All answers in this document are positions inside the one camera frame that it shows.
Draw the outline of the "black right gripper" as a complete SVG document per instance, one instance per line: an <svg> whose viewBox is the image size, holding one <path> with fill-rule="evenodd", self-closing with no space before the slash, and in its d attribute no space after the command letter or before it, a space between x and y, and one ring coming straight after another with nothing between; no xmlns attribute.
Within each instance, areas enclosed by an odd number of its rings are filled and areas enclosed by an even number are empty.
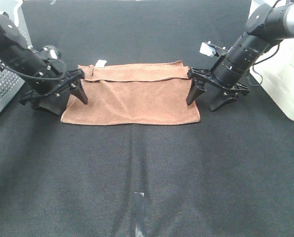
<svg viewBox="0 0 294 237"><path fill-rule="evenodd" d="M246 96L250 89L236 81L234 85L226 85L225 83L218 80L218 78L208 69L197 69L189 68L187 76L191 79L191 86L189 93L186 98L186 103L190 106L197 97L206 92L205 83L209 83L214 87L221 90L219 94L210 103L211 111L216 111L217 109L236 102L238 100L238 94Z"/></svg>

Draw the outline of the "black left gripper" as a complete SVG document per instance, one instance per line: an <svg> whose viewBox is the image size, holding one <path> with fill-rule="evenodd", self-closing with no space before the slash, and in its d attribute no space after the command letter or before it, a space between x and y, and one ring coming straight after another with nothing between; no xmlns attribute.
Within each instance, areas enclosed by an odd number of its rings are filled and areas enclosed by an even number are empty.
<svg viewBox="0 0 294 237"><path fill-rule="evenodd" d="M30 103L34 110L61 115L66 108L67 98L61 93L69 93L88 104L88 97L82 87L85 78L82 69L67 70L67 65L60 59L21 60L19 76L30 86L20 99L22 105Z"/></svg>

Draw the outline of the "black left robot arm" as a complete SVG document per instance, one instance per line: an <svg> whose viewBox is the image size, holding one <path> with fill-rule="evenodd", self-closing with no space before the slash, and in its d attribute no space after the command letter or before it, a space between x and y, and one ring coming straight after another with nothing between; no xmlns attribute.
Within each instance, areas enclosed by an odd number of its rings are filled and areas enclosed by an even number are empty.
<svg viewBox="0 0 294 237"><path fill-rule="evenodd" d="M81 81L82 69L68 70L58 49L46 45L41 50L29 46L7 14L0 14L0 69L18 75L29 86L20 103L30 103L34 110L60 115L64 107L59 97L65 91L88 104Z"/></svg>

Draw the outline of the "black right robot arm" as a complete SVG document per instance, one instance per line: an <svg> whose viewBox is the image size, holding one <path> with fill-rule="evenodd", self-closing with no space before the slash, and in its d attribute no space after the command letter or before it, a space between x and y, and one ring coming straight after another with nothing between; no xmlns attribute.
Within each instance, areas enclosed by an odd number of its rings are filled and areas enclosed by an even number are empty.
<svg viewBox="0 0 294 237"><path fill-rule="evenodd" d="M237 101L239 95L246 96L250 90L239 80L250 67L258 64L261 55L285 39L294 39L294 1L283 6L260 5L250 15L244 32L229 50L210 42L202 43L200 53L216 56L218 60L210 69L188 70L191 86L187 105L206 92L206 83L219 89L210 104L211 111Z"/></svg>

